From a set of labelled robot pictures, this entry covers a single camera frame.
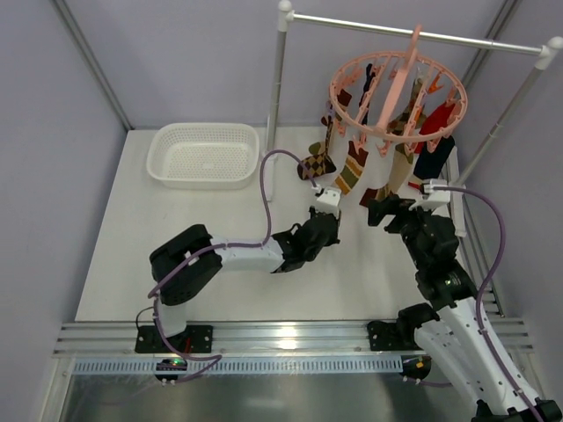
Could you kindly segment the beige striped ribbed sock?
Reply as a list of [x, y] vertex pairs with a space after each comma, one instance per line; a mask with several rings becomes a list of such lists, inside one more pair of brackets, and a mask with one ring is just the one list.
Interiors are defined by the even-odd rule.
[[348, 195], [360, 180], [368, 157], [367, 150], [356, 147], [353, 141], [349, 141], [344, 166], [334, 180], [333, 187], [338, 188], [342, 195]]

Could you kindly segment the pink round clip hanger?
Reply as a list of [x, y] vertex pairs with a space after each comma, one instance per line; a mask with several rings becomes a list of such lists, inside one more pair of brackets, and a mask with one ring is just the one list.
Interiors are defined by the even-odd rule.
[[[329, 99], [336, 115], [341, 117], [346, 127], [356, 127], [363, 137], [370, 135], [383, 140], [384, 144], [377, 148], [381, 156], [387, 154], [392, 144], [404, 144], [408, 152], [415, 150], [416, 144], [419, 142], [429, 142], [431, 145], [435, 146], [439, 139], [451, 135], [453, 130], [462, 121], [468, 108], [466, 90], [454, 73], [441, 63], [418, 53], [417, 43], [419, 39], [422, 38], [422, 26], [417, 25], [414, 30], [407, 35], [410, 37], [410, 44], [406, 51], [385, 50], [357, 57], [338, 69], [329, 84]], [[371, 99], [393, 58], [397, 61], [395, 62], [393, 71], [390, 73], [391, 86], [382, 105], [378, 121], [374, 126], [364, 124], [362, 121], [368, 113]], [[343, 109], [340, 105], [338, 95], [349, 85], [357, 81], [360, 75], [360, 64], [368, 59], [373, 61], [370, 71], [368, 72], [368, 77], [370, 78], [368, 89], [361, 97], [357, 115], [352, 117], [347, 110]], [[408, 114], [403, 133], [401, 135], [395, 135], [388, 128], [388, 125], [391, 122], [391, 117], [395, 112], [407, 78], [414, 65], [418, 62], [427, 66], [428, 73], [422, 78], [420, 91], [415, 97], [413, 110]], [[427, 87], [431, 76], [435, 76], [435, 80], [430, 87]], [[438, 90], [435, 83], [439, 81], [441, 76], [446, 76], [451, 83], [451, 89], [446, 97], [445, 105], [450, 106], [452, 111], [446, 119], [446, 123], [435, 131], [427, 135], [416, 134], [414, 133], [415, 125], [421, 115], [422, 101], [428, 94]]]

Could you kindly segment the navy sock beige toe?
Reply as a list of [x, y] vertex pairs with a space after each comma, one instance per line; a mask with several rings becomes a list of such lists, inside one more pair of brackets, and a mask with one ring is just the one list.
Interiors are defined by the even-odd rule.
[[367, 65], [366, 69], [365, 69], [365, 74], [366, 74], [366, 79], [362, 88], [362, 96], [360, 98], [359, 101], [359, 107], [362, 107], [364, 100], [367, 96], [367, 93], [371, 87], [372, 84], [372, 80], [375, 77], [375, 71], [374, 71], [374, 66], [370, 63]]

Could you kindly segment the brown argyle sock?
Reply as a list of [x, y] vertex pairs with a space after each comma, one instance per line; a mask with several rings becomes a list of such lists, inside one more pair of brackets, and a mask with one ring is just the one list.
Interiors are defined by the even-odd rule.
[[310, 154], [302, 160], [302, 164], [313, 178], [332, 174], [336, 171], [336, 166], [329, 154], [335, 134], [334, 121], [334, 111], [327, 112], [321, 119], [321, 122], [326, 126], [325, 139], [322, 142], [312, 143], [308, 148]]

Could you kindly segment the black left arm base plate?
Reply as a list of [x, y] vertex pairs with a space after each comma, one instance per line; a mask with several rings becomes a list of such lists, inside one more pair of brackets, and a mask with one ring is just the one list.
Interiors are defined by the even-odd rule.
[[[184, 331], [167, 340], [181, 353], [210, 353], [213, 341], [212, 325], [188, 325]], [[142, 325], [137, 330], [135, 352], [140, 354], [168, 353], [155, 325]]]

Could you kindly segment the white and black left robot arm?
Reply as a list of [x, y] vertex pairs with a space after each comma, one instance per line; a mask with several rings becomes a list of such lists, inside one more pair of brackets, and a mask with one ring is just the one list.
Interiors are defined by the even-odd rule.
[[156, 326], [165, 338], [186, 330], [186, 304], [219, 273], [257, 271], [290, 273], [316, 259], [325, 248], [338, 244], [341, 211], [310, 208], [303, 224], [275, 233], [266, 241], [229, 241], [195, 224], [149, 256], [157, 285], [149, 297], [156, 300]]

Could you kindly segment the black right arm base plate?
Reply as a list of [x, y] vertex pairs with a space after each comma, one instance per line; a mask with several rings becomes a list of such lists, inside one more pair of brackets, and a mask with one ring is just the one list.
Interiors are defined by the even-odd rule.
[[367, 324], [369, 348], [372, 352], [419, 351], [414, 341], [414, 328], [402, 321], [374, 320]]

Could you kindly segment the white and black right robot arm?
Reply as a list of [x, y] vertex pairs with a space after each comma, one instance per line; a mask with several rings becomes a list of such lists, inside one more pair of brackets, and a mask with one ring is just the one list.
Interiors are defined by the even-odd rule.
[[562, 411], [528, 384], [494, 332], [478, 290], [457, 260], [458, 238], [449, 217], [392, 195], [368, 204], [368, 224], [386, 217], [416, 268], [425, 301], [402, 309], [395, 323], [373, 323], [387, 346], [418, 346], [442, 370], [476, 421], [560, 421]]

